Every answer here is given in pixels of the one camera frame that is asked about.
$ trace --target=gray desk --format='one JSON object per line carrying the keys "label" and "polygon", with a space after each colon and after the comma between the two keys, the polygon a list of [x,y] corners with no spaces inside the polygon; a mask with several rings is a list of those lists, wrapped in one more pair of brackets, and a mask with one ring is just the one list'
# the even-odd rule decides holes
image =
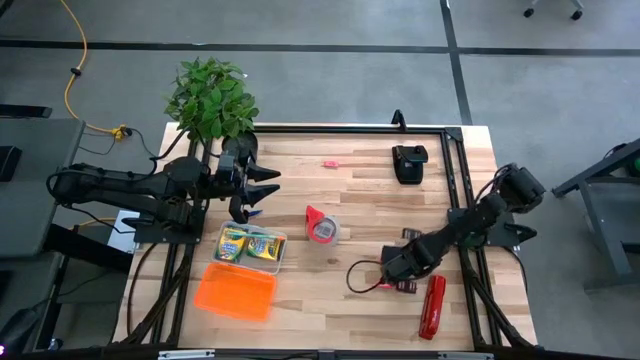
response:
{"label": "gray desk", "polygon": [[[33,306],[51,296],[62,259],[62,255],[49,252],[28,259],[0,262],[0,270],[11,271],[11,280],[0,299],[0,326],[4,326],[16,311]],[[37,311],[42,315],[42,320],[32,331],[25,351],[35,348],[48,306],[48,303],[38,306]]]}
{"label": "gray desk", "polygon": [[75,119],[0,119],[0,144],[22,150],[7,183],[0,183],[0,258],[40,252],[55,213],[45,180],[73,160],[84,122]]}

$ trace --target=pink object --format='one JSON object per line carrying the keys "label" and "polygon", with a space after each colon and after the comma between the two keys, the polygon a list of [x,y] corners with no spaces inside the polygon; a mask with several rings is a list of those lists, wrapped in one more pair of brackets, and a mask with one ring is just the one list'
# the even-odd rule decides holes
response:
{"label": "pink object", "polygon": [[332,168],[332,169],[337,169],[338,166],[340,166],[340,164],[338,164],[337,161],[325,161],[324,162],[324,167],[328,167],[328,168]]}

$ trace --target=wooden tabletop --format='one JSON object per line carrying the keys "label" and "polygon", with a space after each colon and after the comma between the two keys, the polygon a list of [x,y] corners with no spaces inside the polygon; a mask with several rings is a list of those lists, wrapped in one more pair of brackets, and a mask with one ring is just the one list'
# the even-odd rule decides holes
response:
{"label": "wooden tabletop", "polygon": [[[490,180],[496,170],[487,127],[463,127],[474,190]],[[177,135],[176,124],[167,125],[161,153]],[[279,348],[353,350],[472,350],[460,264],[456,250],[445,256],[435,274],[447,278],[440,328],[432,341],[418,337],[418,323],[428,279],[420,280],[418,293],[403,294],[376,289],[354,294],[345,284],[346,270],[361,259],[378,259],[383,245],[401,245],[405,227],[428,232],[445,225],[450,207],[444,176],[442,149],[434,135],[370,134],[259,134],[258,164],[278,170],[282,176],[264,183],[281,189],[256,205],[264,212],[251,224],[282,231],[288,244],[271,314],[265,323],[218,316],[193,305],[205,268],[211,262],[214,241],[222,222],[229,220],[227,202],[214,200],[205,231],[196,247],[184,309],[180,347]],[[403,186],[395,178],[391,147],[424,145],[429,153],[424,180]],[[181,140],[167,161],[187,154],[188,140]],[[214,152],[220,152],[219,142]],[[457,184],[461,184],[458,159],[452,147]],[[340,163],[327,169],[323,161]],[[217,159],[211,161],[216,168]],[[458,197],[464,206],[464,194]],[[341,225],[338,245],[328,251],[311,250],[304,235],[305,208],[312,205],[334,215]],[[133,271],[143,249],[137,251]],[[158,245],[143,264],[133,296],[133,324],[137,324],[158,297],[167,255]],[[518,262],[500,248],[486,248],[494,297],[521,334],[536,343],[529,305]],[[351,274],[354,288],[374,284],[380,276],[375,265]],[[114,340],[126,336],[126,296],[120,308]],[[173,313],[169,303],[163,337]],[[485,339],[489,338],[484,306],[478,306]]]}

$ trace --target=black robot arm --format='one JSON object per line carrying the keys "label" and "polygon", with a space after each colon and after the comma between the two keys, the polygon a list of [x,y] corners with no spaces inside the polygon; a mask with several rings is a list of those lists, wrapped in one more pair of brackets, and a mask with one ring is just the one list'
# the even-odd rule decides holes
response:
{"label": "black robot arm", "polygon": [[101,202],[147,215],[126,221],[137,230],[156,227],[165,232],[188,233],[202,226],[206,212],[206,208],[193,207],[191,200],[194,203],[196,200],[207,200],[208,204],[209,199],[231,198],[229,212],[234,221],[246,223],[244,205],[254,206],[280,188],[273,184],[250,185],[248,181],[278,176],[278,171],[256,165],[251,155],[239,158],[223,153],[213,175],[207,165],[189,156],[167,163],[162,171],[155,174],[74,164],[52,174],[47,187],[63,206]]}
{"label": "black robot arm", "polygon": [[441,230],[411,240],[400,255],[383,264],[384,280],[395,283],[429,275],[452,245],[486,232],[504,212],[530,211],[542,202],[545,192],[526,168],[515,164],[502,167],[487,185],[492,187],[491,192],[472,204],[462,216]]}

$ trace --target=orange plastic container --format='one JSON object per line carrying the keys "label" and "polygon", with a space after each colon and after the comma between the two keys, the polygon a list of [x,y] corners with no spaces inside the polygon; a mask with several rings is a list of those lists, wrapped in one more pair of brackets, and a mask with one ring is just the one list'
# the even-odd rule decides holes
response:
{"label": "orange plastic container", "polygon": [[264,322],[271,310],[276,278],[223,263],[207,266],[194,304],[219,315]]}

